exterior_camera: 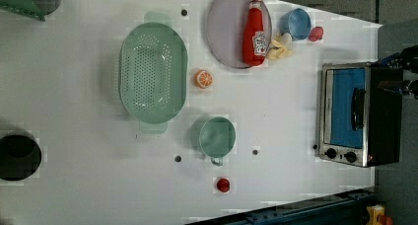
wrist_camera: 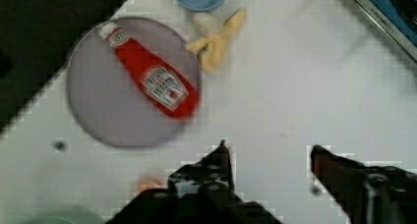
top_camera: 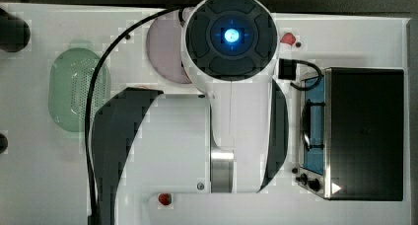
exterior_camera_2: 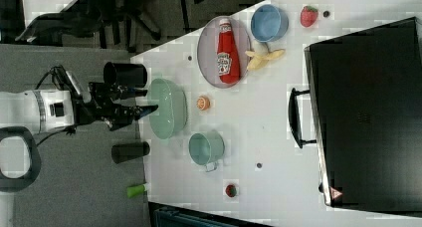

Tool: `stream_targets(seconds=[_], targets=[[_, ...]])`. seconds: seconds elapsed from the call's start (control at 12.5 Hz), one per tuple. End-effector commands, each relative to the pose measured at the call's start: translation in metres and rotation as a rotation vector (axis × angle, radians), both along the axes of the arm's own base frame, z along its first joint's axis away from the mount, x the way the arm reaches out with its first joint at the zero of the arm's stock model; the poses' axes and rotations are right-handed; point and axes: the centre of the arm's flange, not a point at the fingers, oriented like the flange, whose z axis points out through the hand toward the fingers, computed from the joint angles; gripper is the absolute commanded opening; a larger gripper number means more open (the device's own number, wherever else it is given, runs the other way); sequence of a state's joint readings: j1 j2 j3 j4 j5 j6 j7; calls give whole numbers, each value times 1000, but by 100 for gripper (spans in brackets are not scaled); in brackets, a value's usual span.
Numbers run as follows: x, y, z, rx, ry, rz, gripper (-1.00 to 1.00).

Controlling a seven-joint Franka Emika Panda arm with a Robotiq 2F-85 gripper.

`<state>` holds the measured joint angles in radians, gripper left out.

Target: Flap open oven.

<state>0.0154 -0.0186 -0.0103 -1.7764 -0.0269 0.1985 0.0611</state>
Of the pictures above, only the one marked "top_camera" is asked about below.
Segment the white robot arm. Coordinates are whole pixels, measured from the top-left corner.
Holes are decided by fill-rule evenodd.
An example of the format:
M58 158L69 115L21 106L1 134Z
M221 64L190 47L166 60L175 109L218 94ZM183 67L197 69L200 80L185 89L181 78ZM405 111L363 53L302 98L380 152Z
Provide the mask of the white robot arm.
M127 88L95 115L99 190L90 225L151 225L182 193L259 193L284 164L286 98L275 81L278 33L256 0L204 0L181 30L196 93Z

